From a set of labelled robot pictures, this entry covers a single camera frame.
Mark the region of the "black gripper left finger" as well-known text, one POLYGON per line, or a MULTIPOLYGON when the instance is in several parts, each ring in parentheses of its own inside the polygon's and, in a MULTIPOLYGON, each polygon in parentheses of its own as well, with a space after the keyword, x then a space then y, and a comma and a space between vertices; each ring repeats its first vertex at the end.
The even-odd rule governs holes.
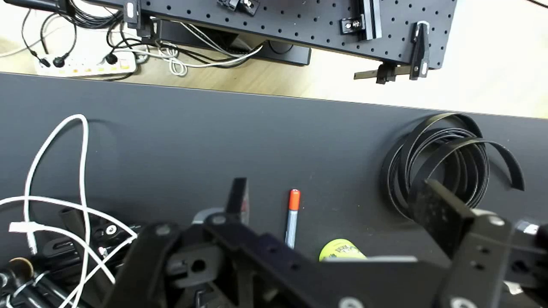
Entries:
POLYGON ((248 184, 245 178, 234 178, 224 210, 241 222, 248 220, 248 184))

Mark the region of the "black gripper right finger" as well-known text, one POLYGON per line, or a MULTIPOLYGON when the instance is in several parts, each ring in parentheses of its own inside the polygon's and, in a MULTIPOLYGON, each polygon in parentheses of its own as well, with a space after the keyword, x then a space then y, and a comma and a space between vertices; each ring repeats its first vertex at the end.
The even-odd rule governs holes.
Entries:
POLYGON ((437 179, 414 188, 411 215, 449 258, 455 255, 474 220, 473 210, 437 179))

